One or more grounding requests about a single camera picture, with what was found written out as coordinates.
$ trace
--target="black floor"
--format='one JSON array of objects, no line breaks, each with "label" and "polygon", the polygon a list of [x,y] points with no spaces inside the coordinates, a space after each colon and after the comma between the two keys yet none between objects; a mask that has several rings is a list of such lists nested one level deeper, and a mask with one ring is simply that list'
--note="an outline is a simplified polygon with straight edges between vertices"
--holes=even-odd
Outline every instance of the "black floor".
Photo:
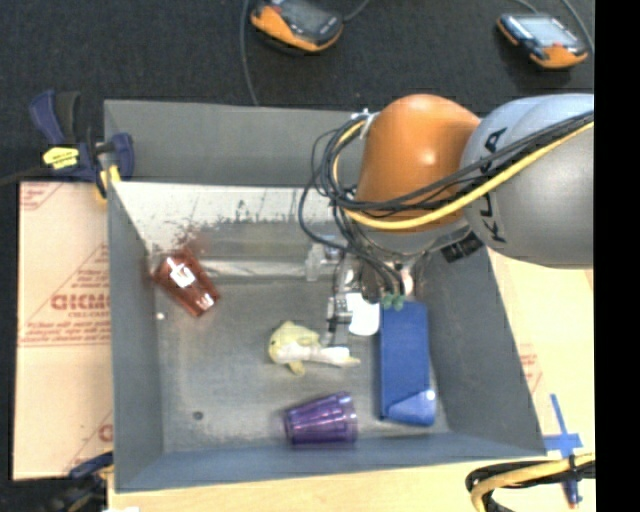
[{"label": "black floor", "polygon": [[[347,13],[362,0],[318,0]],[[595,41],[595,0],[530,0]],[[99,136],[105,98],[251,105],[243,74],[240,0],[1,2],[0,177],[38,164],[44,142],[29,101],[78,90]],[[516,0],[371,0],[322,55],[292,57],[246,26],[247,64],[258,103],[375,111],[416,92],[449,98],[484,116],[510,100],[593,92],[595,56],[544,72],[495,29]],[[16,329],[16,187],[0,188],[0,511],[27,511],[66,482],[9,482]]]}]

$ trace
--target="purple cup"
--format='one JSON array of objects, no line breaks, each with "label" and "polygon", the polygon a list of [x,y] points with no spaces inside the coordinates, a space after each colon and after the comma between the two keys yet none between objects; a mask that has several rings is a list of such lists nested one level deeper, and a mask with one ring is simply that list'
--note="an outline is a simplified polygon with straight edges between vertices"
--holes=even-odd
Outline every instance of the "purple cup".
[{"label": "purple cup", "polygon": [[341,391],[292,407],[285,412],[284,428],[292,445],[353,443],[358,421],[351,395]]}]

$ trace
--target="device screen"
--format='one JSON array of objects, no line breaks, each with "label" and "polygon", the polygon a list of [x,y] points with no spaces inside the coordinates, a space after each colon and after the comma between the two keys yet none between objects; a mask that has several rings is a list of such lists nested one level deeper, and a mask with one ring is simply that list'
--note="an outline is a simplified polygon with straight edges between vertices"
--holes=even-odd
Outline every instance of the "device screen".
[{"label": "device screen", "polygon": [[554,43],[560,43],[563,46],[576,44],[576,40],[551,18],[522,17],[515,21],[542,46],[552,46]]},{"label": "device screen", "polygon": [[327,24],[327,13],[307,2],[283,2],[281,7],[283,18],[309,32],[318,32]]}]

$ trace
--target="plush toy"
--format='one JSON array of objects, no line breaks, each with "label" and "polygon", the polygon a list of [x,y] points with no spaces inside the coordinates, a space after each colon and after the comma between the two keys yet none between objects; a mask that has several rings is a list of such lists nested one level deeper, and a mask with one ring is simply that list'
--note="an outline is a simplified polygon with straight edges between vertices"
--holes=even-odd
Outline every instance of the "plush toy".
[{"label": "plush toy", "polygon": [[302,361],[326,363],[342,368],[357,366],[347,347],[323,347],[320,335],[291,321],[284,322],[269,339],[269,357],[276,364],[286,364],[296,375],[304,375]]}]

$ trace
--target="orange device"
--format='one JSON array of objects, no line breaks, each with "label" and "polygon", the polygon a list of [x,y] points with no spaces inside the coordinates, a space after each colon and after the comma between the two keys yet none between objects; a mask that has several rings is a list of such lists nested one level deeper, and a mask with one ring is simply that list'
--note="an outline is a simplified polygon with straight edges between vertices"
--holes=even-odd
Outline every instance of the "orange device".
[{"label": "orange device", "polygon": [[553,16],[503,14],[498,28],[544,69],[566,69],[587,58],[585,45]]},{"label": "orange device", "polygon": [[344,27],[340,13],[305,0],[258,0],[249,18],[270,42],[304,53],[326,50],[337,41]]}]

